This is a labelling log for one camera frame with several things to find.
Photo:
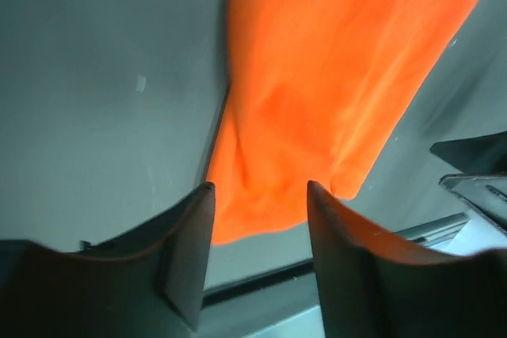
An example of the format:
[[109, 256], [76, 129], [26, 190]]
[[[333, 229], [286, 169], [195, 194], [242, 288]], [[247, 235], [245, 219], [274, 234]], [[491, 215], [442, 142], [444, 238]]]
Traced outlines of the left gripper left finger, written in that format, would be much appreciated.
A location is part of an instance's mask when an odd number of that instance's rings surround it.
[[215, 188], [207, 182], [167, 211], [77, 252], [2, 241], [2, 336], [192, 336], [214, 216]]

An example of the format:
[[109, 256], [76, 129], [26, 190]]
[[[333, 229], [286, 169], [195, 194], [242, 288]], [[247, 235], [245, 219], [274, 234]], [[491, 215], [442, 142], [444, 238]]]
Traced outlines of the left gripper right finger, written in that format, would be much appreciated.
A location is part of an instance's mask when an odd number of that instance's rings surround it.
[[503, 337], [506, 252], [454, 256], [408, 241], [307, 184], [328, 337]]

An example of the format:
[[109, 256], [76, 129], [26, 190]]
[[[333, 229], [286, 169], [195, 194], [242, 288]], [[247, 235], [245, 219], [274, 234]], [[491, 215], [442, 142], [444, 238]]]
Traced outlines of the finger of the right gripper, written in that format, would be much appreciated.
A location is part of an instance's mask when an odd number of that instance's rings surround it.
[[506, 174], [449, 174], [439, 185], [506, 230]]
[[506, 132], [436, 142], [430, 152], [462, 173], [505, 173]]

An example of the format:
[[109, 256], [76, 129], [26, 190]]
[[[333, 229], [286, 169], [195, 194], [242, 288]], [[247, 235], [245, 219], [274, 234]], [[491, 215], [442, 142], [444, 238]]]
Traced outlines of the orange t-shirt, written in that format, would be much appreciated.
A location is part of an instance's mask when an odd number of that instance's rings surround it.
[[307, 220], [307, 182], [360, 190], [479, 0], [228, 0], [212, 242]]

